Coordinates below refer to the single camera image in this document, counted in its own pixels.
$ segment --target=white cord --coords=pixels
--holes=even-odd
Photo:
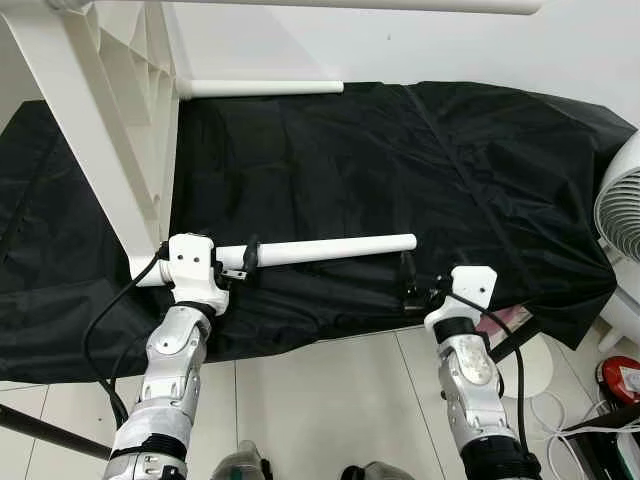
[[[548,395],[551,398],[553,398],[557,404],[560,406],[560,421],[558,426],[554,429],[552,427],[550,427],[544,420],[542,420],[542,418],[540,417],[540,415],[538,415],[538,411],[536,410],[535,407],[535,403],[534,403],[534,398],[539,398],[540,395]],[[552,448],[553,448],[553,442],[555,440],[560,440],[560,443],[562,443],[565,448],[567,449],[567,451],[569,452],[569,454],[571,455],[571,458],[573,459],[573,461],[575,462],[576,466],[578,467],[578,471],[580,472],[580,478],[582,480],[586,480],[586,474],[584,473],[584,469],[582,468],[582,464],[580,463],[580,460],[578,460],[578,456],[576,455],[576,452],[573,450],[573,447],[569,444],[569,442],[563,437],[558,435],[558,432],[562,433],[562,429],[565,427],[565,421],[567,418],[567,412],[566,409],[564,408],[564,404],[562,403],[562,400],[560,400],[560,397],[558,397],[555,393],[553,392],[542,392],[540,395],[538,395],[538,397],[532,397],[530,402],[531,402],[531,413],[533,414],[533,416],[536,418],[536,420],[538,420],[538,422],[540,422],[540,425],[542,425],[543,430],[545,430],[547,433],[551,433],[552,435],[550,435],[549,437],[546,438],[547,440],[547,462],[549,462],[549,468],[551,468],[551,472],[553,473],[553,476],[556,480],[564,480],[560,474],[558,473],[558,470],[556,468],[555,463],[553,463],[553,456],[552,456]],[[591,409],[587,412],[587,414],[585,415],[585,418],[588,417],[591,412],[594,410],[594,407],[591,407]]]

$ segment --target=white floor tile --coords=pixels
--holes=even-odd
[[[594,402],[596,401],[597,395],[595,369],[598,363],[615,355],[624,355],[640,360],[638,345],[627,338],[623,338],[609,352],[600,353],[598,343],[600,343],[600,340],[602,340],[602,337],[604,337],[610,328],[604,320],[596,320],[593,327],[587,332],[578,349],[575,351],[557,342],[562,354]]]
[[[136,398],[140,377],[118,380],[118,393],[127,407]],[[107,394],[97,383],[51,385],[42,420],[78,435],[111,446],[115,420]],[[100,480],[106,462],[36,440],[27,480]]]
[[[46,386],[0,392],[0,404],[32,417],[40,418]],[[27,472],[33,438],[0,427],[2,478],[23,479]]]
[[[27,387],[36,387],[35,383],[24,383],[24,382],[0,382],[0,392],[4,390],[15,390],[16,388],[27,388]]]
[[[442,479],[393,333],[237,362],[238,432],[278,480],[332,480],[381,460]]]
[[[465,477],[464,466],[458,456],[455,443],[449,430],[446,415],[446,404],[440,398],[440,383],[437,375],[436,342],[433,334],[424,330],[399,332],[398,339],[404,352],[409,371],[412,375],[416,391],[420,398],[422,410],[425,414],[429,429],[437,438],[436,452],[442,464],[447,479],[458,480]],[[554,376],[548,390],[557,394],[567,406],[569,412],[568,425],[578,423],[582,415],[591,406],[591,401],[585,394],[578,379],[569,369],[560,351],[553,341],[545,338],[551,350],[554,362]],[[516,401],[503,399],[507,416],[512,425],[517,426]],[[557,408],[547,399],[541,398],[537,403],[540,415],[549,423],[557,421]],[[529,448],[538,456],[543,470],[542,478],[553,478],[546,461],[546,444],[536,442],[543,434],[538,422],[531,415],[529,402],[525,405],[525,426]],[[567,480],[580,478],[572,460],[563,447],[554,448],[554,461],[561,474]]]
[[[201,376],[202,390],[187,456],[190,480],[211,478],[220,460],[237,447],[233,362],[204,365]]]

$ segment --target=white plastic bracket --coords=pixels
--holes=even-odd
[[[451,271],[453,285],[451,291],[467,300],[487,308],[491,302],[493,288],[498,274],[487,266],[460,266]],[[427,330],[440,320],[453,317],[467,317],[474,325],[480,323],[480,312],[452,297],[447,297],[442,307],[431,312],[424,319]]]
[[[218,288],[211,252],[213,240],[200,235],[182,233],[169,239],[169,271],[175,287],[176,302],[206,303],[216,315],[222,315],[229,305],[229,292]]]

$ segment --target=white fan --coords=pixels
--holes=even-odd
[[[599,349],[622,337],[640,344],[640,132],[617,153],[604,175],[594,207],[602,238],[626,258],[611,258],[618,289],[601,316],[613,327]]]

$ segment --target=black fabric cover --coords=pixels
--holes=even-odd
[[[455,264],[498,272],[494,308],[525,304],[576,347],[613,290],[592,205],[634,128],[609,110],[513,89],[352,84],[341,95],[180,107],[172,231],[218,245],[415,233],[418,284]],[[0,378],[89,380],[80,338],[127,261],[46,105],[0,136]],[[232,292],[209,360],[417,324],[398,255],[264,269]],[[137,289],[96,330],[104,370],[171,301]],[[122,374],[140,373],[140,346]]]

